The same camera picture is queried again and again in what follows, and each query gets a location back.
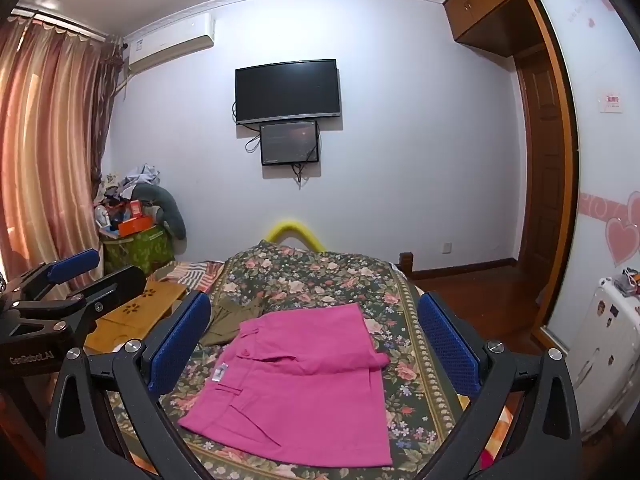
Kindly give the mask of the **striped folded cloth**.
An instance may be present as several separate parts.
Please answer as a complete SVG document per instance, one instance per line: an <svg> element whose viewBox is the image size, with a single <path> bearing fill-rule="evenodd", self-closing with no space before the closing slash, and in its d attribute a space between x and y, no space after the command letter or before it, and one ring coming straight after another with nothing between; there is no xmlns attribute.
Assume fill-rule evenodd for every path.
<svg viewBox="0 0 640 480"><path fill-rule="evenodd" d="M224 263L219 261L177 262L164 280L208 294L222 270Z"/></svg>

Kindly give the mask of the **grey plush pillow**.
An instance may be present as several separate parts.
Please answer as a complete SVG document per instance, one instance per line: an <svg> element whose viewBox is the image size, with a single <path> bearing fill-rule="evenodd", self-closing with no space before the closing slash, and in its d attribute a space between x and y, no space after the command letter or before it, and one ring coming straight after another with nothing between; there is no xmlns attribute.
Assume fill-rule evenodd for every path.
<svg viewBox="0 0 640 480"><path fill-rule="evenodd" d="M159 185L139 183L131 193L133 200L140 200L143 206L156 208L156 221L167 229L176 240L186 239L186 225L178 205L172 195Z"/></svg>

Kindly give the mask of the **wooden wardrobe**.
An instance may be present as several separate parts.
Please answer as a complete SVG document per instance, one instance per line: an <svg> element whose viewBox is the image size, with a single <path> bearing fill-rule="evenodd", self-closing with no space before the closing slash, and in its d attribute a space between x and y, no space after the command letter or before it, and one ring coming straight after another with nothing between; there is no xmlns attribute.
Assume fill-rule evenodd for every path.
<svg viewBox="0 0 640 480"><path fill-rule="evenodd" d="M439 1L454 40L514 63L526 149L518 264L540 288L533 340L557 346L548 323L570 255L578 194L575 112L558 40L541 0Z"/></svg>

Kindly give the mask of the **small black wall monitor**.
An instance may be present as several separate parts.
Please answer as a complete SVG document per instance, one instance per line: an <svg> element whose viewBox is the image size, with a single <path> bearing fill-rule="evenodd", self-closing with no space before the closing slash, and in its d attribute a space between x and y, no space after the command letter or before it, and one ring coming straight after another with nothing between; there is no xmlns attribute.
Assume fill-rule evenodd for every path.
<svg viewBox="0 0 640 480"><path fill-rule="evenodd" d="M315 120L260 126L262 166L314 164L319 156L319 129Z"/></svg>

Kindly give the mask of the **floral green bed cover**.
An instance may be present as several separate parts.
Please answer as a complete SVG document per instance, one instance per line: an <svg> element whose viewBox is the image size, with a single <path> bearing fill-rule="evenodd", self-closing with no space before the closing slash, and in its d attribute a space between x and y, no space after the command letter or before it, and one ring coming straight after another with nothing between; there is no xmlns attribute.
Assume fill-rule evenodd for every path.
<svg viewBox="0 0 640 480"><path fill-rule="evenodd" d="M209 328L160 404L213 478L412 479L461 415L390 263L261 242L207 292Z"/></svg>

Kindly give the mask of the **white air conditioner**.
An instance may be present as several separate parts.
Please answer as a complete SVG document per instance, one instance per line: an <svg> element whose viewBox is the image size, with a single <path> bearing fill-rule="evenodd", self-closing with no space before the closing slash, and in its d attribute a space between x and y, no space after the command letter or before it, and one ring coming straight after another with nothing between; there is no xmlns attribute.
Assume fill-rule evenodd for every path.
<svg viewBox="0 0 640 480"><path fill-rule="evenodd" d="M215 21L209 13L202 13L150 32L130 44L128 70L138 74L213 47Z"/></svg>

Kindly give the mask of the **orange box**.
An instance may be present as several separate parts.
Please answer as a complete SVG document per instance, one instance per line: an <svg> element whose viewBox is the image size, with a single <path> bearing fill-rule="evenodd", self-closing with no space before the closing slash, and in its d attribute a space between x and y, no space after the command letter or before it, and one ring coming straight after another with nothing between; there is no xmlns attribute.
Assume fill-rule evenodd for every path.
<svg viewBox="0 0 640 480"><path fill-rule="evenodd" d="M118 234L120 237L127 237L151 229L152 226L154 221L150 216L130 218L119 223Z"/></svg>

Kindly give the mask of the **black wall television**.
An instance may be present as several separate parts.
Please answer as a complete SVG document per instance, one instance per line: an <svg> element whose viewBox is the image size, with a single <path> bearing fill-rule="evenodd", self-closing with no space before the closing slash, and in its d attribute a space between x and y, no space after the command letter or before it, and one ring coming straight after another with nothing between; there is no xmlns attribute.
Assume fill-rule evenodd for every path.
<svg viewBox="0 0 640 480"><path fill-rule="evenodd" d="M310 60L238 68L234 104L238 124L340 116L337 62Z"/></svg>

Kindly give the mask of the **white suitcase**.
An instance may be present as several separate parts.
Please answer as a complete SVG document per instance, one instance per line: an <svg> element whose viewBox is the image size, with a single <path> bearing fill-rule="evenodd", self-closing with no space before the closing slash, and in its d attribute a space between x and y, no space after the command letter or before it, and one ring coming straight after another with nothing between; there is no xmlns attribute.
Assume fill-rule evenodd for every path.
<svg viewBox="0 0 640 480"><path fill-rule="evenodd" d="M639 366L639 298L602 278L566 358L582 438L596 434L634 388Z"/></svg>

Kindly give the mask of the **pink striped curtain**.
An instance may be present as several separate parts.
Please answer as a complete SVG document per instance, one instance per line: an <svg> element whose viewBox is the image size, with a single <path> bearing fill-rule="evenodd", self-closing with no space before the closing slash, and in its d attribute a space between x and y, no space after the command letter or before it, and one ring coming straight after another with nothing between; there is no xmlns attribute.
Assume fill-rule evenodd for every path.
<svg viewBox="0 0 640 480"><path fill-rule="evenodd" d="M93 201L118 42L26 18L1 26L1 266L8 280L101 243Z"/></svg>

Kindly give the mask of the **olive green pants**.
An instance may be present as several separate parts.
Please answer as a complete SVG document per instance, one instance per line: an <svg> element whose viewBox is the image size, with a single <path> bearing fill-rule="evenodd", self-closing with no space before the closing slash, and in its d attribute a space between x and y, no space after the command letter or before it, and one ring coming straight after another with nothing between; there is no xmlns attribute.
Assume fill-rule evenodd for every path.
<svg viewBox="0 0 640 480"><path fill-rule="evenodd" d="M255 297L248 304L238 304L232 298L222 295L212 307L212 317L205 333L201 336L202 346L228 344L240 331L240 325L262 315L262 298Z"/></svg>

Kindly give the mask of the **pink pants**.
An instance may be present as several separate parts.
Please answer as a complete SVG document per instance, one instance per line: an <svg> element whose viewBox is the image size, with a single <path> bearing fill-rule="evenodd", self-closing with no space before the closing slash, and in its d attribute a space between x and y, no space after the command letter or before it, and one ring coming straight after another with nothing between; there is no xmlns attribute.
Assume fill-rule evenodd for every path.
<svg viewBox="0 0 640 480"><path fill-rule="evenodd" d="M276 462L392 462L382 371L358 304L245 321L179 425Z"/></svg>

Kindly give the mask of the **yellow foam tube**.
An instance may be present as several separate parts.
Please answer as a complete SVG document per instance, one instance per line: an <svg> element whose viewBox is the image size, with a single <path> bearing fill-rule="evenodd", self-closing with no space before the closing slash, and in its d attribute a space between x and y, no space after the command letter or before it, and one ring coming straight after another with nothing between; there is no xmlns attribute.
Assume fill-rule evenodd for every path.
<svg viewBox="0 0 640 480"><path fill-rule="evenodd" d="M281 240L287 237L296 237L313 252L326 251L326 248L318 237L304 226L303 223L295 220L282 220L278 222L268 231L265 240L269 243L280 243Z"/></svg>

